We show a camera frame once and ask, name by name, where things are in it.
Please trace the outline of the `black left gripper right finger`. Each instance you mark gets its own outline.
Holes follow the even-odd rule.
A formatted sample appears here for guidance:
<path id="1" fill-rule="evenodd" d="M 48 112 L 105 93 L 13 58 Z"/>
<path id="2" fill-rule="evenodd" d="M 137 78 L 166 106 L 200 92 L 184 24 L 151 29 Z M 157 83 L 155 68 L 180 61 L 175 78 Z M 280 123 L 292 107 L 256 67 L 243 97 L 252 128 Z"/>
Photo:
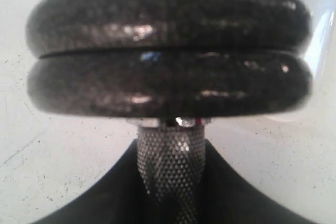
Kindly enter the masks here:
<path id="1" fill-rule="evenodd" d="M 277 203 L 240 176 L 203 137 L 190 141 L 197 223 L 318 223 Z"/>

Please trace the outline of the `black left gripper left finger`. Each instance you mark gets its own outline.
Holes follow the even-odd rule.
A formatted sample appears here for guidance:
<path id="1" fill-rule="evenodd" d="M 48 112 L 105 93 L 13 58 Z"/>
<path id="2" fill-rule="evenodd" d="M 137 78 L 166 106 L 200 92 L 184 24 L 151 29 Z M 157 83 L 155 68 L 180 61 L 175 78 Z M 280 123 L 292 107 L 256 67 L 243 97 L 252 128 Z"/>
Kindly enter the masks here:
<path id="1" fill-rule="evenodd" d="M 35 223 L 144 223 L 145 190 L 132 141 L 115 165 L 76 199 Z"/>

